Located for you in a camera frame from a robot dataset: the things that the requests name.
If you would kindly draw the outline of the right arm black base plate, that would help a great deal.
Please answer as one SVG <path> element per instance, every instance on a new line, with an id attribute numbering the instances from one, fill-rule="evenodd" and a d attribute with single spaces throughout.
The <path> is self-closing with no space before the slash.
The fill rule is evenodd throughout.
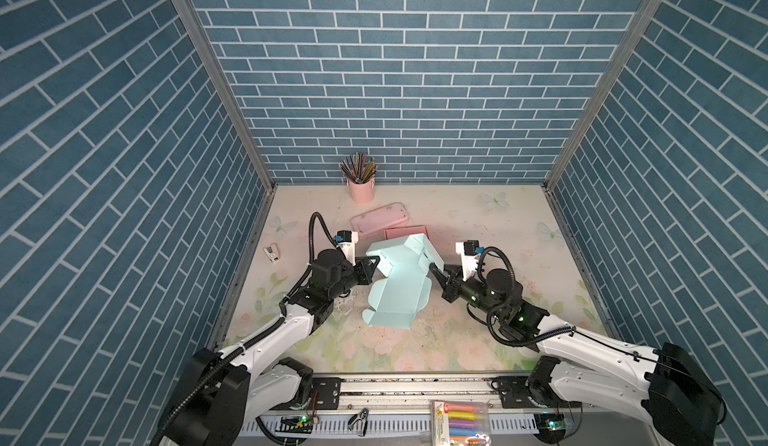
<path id="1" fill-rule="evenodd" d="M 498 376 L 490 381 L 503 409 L 546 408 L 552 399 L 545 384 L 524 375 Z"/>

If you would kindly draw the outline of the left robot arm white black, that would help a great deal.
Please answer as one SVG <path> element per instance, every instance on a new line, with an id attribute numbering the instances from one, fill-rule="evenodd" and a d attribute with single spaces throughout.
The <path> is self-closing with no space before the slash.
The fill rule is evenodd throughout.
<path id="1" fill-rule="evenodd" d="M 284 352 L 325 322 L 336 299 L 371 284 L 380 260 L 377 255 L 349 259 L 339 248 L 321 251 L 282 298 L 271 323 L 234 345 L 193 355 L 151 444 L 169 439 L 177 445 L 231 445 L 247 418 L 304 402 L 312 371 Z"/>

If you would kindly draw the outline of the pink paper box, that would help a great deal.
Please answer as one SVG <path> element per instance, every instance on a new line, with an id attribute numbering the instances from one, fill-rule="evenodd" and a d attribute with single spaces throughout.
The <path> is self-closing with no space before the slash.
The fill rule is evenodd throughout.
<path id="1" fill-rule="evenodd" d="M 386 228 L 386 230 L 384 231 L 384 234 L 385 234 L 386 240 L 410 236 L 414 234 L 424 234 L 425 236 L 429 236 L 428 228 L 424 225 L 408 225 L 408 226 Z"/>

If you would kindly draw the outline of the light blue paper box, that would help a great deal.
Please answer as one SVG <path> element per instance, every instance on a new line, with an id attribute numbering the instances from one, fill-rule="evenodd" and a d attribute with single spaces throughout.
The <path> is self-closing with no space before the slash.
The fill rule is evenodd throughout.
<path id="1" fill-rule="evenodd" d="M 377 270 L 383 277 L 371 286 L 363 320 L 370 326 L 410 329 L 429 301 L 430 266 L 442 269 L 442 257 L 423 233 L 375 242 L 367 255 L 380 259 Z"/>

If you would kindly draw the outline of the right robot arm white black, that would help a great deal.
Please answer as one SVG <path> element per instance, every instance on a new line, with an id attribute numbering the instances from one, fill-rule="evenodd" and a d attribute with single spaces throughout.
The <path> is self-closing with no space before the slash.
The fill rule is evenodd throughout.
<path id="1" fill-rule="evenodd" d="M 497 343 L 539 353 L 526 381 L 535 404 L 590 404 L 649 424 L 673 445 L 714 443 L 727 405 L 685 349 L 631 344 L 571 324 L 525 300 L 507 269 L 483 277 L 457 265 L 429 270 L 443 298 L 464 300 Z"/>

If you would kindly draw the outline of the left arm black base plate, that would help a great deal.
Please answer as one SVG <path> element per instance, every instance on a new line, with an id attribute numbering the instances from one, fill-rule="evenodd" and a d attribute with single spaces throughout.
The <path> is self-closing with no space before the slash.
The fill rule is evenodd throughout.
<path id="1" fill-rule="evenodd" d="M 293 409 L 300 410 L 337 410 L 341 396 L 342 379 L 340 377 L 313 377 L 303 379 L 297 390 L 297 401 Z"/>

